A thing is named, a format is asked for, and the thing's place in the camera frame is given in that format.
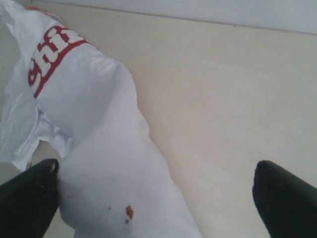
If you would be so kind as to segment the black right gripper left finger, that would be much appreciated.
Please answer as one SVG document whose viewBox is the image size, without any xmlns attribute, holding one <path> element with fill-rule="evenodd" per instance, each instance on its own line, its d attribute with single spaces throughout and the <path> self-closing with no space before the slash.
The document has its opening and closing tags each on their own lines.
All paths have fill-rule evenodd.
<svg viewBox="0 0 317 238">
<path fill-rule="evenodd" d="M 0 186 L 0 236 L 42 238 L 59 207 L 57 159 L 45 159 Z"/>
</svg>

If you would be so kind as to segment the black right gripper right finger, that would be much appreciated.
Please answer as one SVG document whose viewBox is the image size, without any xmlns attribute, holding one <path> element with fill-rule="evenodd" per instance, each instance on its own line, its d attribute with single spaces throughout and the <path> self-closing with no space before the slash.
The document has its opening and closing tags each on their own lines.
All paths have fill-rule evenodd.
<svg viewBox="0 0 317 238">
<path fill-rule="evenodd" d="M 271 161 L 257 163 L 253 200 L 270 237 L 317 236 L 317 189 Z"/>
</svg>

